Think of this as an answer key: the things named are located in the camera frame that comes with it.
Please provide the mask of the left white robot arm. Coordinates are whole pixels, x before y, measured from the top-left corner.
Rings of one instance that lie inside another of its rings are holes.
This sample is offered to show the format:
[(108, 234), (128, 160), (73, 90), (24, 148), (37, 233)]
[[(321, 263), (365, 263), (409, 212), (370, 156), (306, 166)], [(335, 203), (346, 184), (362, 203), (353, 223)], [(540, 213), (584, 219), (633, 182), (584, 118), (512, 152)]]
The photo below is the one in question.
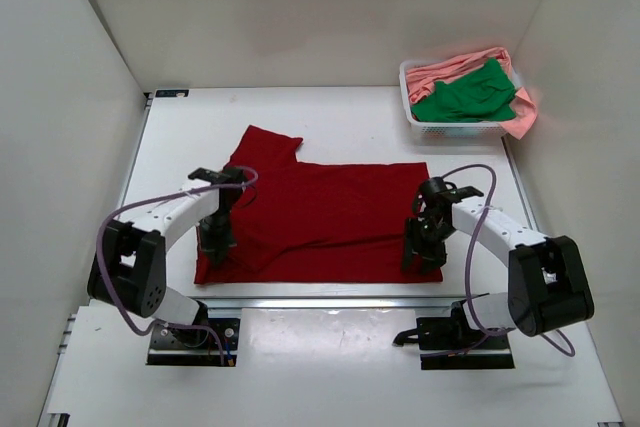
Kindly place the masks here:
[(89, 297), (116, 307), (140, 336), (159, 327), (189, 347), (218, 341), (209, 326), (207, 307), (167, 286), (167, 253), (194, 229), (199, 251), (211, 262), (221, 263), (236, 245), (233, 205), (257, 180), (250, 167), (198, 168), (178, 192), (109, 214), (97, 234)]

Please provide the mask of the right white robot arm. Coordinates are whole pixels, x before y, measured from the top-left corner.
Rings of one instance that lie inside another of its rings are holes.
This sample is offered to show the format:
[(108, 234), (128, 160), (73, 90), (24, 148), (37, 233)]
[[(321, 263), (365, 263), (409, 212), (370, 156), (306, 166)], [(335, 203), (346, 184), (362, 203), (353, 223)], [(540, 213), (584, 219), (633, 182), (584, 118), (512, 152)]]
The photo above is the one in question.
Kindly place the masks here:
[(496, 294), (465, 294), (446, 317), (418, 319), (399, 333), (397, 346), (456, 353), (518, 330), (545, 335), (594, 316), (595, 304), (579, 248), (567, 236), (531, 230), (488, 205), (475, 187), (458, 187), (441, 177), (424, 181), (405, 222), (401, 269), (433, 273), (447, 261), (445, 242), (456, 232), (469, 235), (465, 263), (481, 245), (507, 269), (507, 288)]

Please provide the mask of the red t shirt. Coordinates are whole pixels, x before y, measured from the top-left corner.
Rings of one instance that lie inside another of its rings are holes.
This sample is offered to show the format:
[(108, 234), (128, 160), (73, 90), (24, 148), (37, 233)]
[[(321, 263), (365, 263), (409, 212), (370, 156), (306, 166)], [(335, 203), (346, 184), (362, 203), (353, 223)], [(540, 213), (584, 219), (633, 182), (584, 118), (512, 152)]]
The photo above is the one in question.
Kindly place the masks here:
[(440, 283), (413, 257), (404, 225), (423, 163), (323, 165), (298, 160), (300, 137), (249, 126), (229, 163), (259, 175), (233, 206), (236, 244), (220, 261), (196, 254), (197, 285), (213, 283)]

